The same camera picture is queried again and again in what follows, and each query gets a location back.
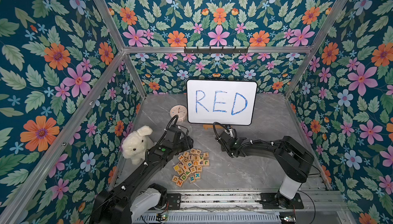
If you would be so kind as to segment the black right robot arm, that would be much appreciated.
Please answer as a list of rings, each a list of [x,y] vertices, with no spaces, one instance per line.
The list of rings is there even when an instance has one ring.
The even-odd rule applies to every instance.
[[[275,141],[236,138],[230,132],[215,133],[215,136],[222,151],[231,158],[257,156],[277,161],[281,171],[285,173],[276,195],[278,201],[294,200],[314,166],[314,156],[291,136]]]

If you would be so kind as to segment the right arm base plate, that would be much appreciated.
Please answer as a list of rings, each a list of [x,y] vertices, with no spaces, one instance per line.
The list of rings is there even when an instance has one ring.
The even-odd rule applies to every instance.
[[[293,199],[287,199],[278,193],[261,193],[261,201],[264,209],[304,209],[304,204],[299,193]]]

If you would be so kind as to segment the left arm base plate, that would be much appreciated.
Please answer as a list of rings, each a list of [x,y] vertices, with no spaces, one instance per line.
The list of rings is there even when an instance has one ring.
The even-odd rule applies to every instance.
[[[182,194],[168,193],[167,194],[167,210],[180,210],[182,202]]]

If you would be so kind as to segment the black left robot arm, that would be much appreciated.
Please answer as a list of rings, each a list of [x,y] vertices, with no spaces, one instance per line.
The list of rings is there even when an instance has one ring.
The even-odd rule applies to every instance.
[[[131,224],[147,210],[164,205],[166,189],[158,184],[148,186],[148,182],[174,156],[192,148],[193,139],[188,133],[172,125],[127,179],[113,190],[98,194],[89,223]]]

